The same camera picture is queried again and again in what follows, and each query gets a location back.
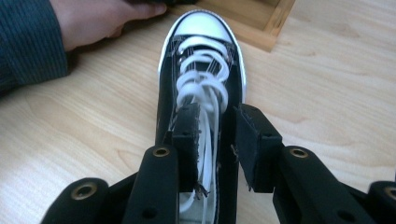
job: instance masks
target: brass grommet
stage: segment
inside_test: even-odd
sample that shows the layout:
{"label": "brass grommet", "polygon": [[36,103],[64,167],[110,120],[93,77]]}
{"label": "brass grommet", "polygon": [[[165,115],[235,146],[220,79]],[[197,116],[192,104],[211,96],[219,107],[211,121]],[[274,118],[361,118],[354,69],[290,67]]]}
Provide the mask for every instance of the brass grommet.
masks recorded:
{"label": "brass grommet", "polygon": [[301,159],[305,159],[308,157],[308,153],[300,148],[292,148],[290,150],[290,154]]}
{"label": "brass grommet", "polygon": [[98,190],[93,182],[87,182],[73,189],[71,197],[74,200],[84,200],[91,197]]}
{"label": "brass grommet", "polygon": [[152,152],[152,154],[153,154],[155,157],[165,157],[165,156],[169,155],[169,153],[170,153],[170,151],[169,151],[169,149],[166,148],[166,147],[159,147],[159,148],[156,148],[156,149]]}
{"label": "brass grommet", "polygon": [[396,188],[395,187],[386,187],[384,191],[387,193],[387,195],[396,201]]}

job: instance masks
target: canvas sneaker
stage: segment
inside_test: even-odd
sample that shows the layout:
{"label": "canvas sneaker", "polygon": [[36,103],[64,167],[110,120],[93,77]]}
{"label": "canvas sneaker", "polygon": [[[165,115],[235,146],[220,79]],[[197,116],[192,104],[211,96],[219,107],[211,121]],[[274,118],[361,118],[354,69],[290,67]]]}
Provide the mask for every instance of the canvas sneaker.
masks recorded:
{"label": "canvas sneaker", "polygon": [[[200,108],[199,188],[179,194],[179,220],[181,223],[216,223],[221,188],[227,188],[224,186],[227,183],[219,182],[221,167],[224,167],[219,163],[219,153],[222,150],[232,153],[233,108],[245,100],[246,76],[241,49],[220,16],[206,10],[190,11],[175,22],[165,39],[159,76],[156,144],[163,143],[166,133],[172,132],[183,105],[196,103]],[[237,167],[235,160],[223,162],[235,163],[233,167]]]}

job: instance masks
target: human hand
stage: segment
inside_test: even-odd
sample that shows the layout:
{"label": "human hand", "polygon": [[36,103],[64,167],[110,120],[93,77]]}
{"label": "human hand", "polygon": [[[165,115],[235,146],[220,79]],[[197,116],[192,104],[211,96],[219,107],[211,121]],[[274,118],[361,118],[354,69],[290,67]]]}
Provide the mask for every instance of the human hand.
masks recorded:
{"label": "human hand", "polygon": [[64,50],[118,36],[127,21],[163,14],[163,3],[125,0],[49,0],[61,26]]}

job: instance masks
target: wooden table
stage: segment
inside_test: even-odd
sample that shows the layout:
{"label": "wooden table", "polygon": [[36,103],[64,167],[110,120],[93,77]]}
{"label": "wooden table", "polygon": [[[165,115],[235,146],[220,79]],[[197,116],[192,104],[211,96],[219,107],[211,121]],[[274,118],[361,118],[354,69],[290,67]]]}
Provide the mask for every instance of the wooden table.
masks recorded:
{"label": "wooden table", "polygon": [[[0,223],[37,223],[71,182],[112,185],[154,143],[157,64],[175,15],[79,49],[69,77],[0,99]],[[366,191],[394,180],[396,2],[297,0],[271,53],[240,42],[247,103],[286,145],[313,150]],[[239,177],[237,223],[277,223],[272,195]]]}

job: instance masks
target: white rubber toe cap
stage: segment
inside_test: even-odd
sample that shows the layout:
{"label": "white rubber toe cap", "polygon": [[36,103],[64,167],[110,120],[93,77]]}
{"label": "white rubber toe cap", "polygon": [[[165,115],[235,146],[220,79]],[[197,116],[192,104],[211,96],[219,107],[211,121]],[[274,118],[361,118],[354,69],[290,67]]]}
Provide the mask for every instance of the white rubber toe cap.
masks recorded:
{"label": "white rubber toe cap", "polygon": [[215,15],[203,11],[187,14],[178,25],[175,35],[206,35],[232,43],[221,21]]}

